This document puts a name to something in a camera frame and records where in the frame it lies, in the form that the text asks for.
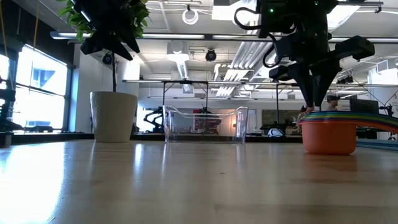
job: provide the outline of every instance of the white flower pot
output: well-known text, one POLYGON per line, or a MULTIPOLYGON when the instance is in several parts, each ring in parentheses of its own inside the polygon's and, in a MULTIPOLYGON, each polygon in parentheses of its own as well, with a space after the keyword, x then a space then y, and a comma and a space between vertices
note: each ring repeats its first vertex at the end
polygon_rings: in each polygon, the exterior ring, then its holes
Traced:
POLYGON ((137 97, 127 93, 90 93, 96 142, 129 142, 137 97))

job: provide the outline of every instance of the clear plastic bin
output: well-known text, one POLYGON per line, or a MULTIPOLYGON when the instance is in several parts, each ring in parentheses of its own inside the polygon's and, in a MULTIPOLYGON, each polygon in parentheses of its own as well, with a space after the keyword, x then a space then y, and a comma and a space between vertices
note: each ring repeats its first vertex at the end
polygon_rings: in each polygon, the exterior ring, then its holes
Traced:
POLYGON ((183 113, 163 106, 166 142, 225 142, 244 144, 248 123, 247 107, 226 113, 183 113))

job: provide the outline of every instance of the table surface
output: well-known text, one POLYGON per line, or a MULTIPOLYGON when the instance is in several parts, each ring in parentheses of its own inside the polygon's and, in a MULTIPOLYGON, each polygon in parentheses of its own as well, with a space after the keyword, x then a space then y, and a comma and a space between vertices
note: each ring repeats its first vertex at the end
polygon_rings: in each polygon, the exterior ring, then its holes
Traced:
POLYGON ((301 144, 0 149, 0 223, 397 223, 398 153, 301 144))

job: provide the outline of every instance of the monitor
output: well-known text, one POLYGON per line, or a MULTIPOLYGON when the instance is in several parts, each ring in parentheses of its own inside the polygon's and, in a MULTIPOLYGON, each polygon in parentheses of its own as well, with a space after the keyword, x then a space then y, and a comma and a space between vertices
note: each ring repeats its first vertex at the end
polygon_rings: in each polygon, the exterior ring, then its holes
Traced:
POLYGON ((349 100, 352 112, 379 114, 379 102, 374 100, 349 100))

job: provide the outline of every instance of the robot arm in background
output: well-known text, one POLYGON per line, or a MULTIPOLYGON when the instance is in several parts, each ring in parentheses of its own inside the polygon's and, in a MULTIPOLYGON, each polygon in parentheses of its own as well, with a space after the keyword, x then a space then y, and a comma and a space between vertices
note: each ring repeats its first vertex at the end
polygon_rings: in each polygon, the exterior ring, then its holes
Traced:
POLYGON ((155 111, 145 115, 144 121, 153 124, 155 126, 154 130, 160 130, 163 129, 163 108, 160 106, 158 107, 155 111), (160 114, 159 116, 156 116, 152 121, 148 120, 148 117, 153 115, 153 114, 160 114), (156 123, 157 118, 162 118, 162 124, 156 123))

